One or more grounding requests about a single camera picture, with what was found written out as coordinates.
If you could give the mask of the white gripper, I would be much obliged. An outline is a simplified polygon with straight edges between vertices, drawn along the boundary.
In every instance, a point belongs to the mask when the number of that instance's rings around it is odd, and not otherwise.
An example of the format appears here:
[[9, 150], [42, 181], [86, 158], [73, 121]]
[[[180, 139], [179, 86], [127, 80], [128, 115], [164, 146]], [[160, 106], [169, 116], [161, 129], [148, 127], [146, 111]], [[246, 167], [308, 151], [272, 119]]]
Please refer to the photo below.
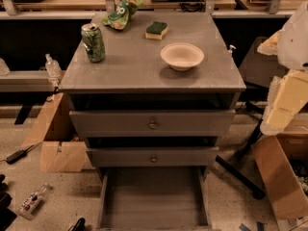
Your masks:
[[274, 77], [269, 86], [268, 106], [263, 114], [261, 132], [268, 136], [283, 132], [307, 103], [307, 72], [290, 70], [283, 78]]

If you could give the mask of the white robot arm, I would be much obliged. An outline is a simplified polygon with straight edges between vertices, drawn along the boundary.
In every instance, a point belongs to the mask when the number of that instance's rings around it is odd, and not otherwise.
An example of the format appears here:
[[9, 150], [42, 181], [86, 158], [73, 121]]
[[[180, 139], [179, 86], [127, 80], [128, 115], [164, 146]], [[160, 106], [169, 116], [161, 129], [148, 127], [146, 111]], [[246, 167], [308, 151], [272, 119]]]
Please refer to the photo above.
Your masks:
[[276, 55], [278, 63], [289, 69], [282, 78], [274, 77], [271, 81], [260, 126], [264, 135], [277, 135], [308, 103], [308, 2], [303, 2], [257, 51]]

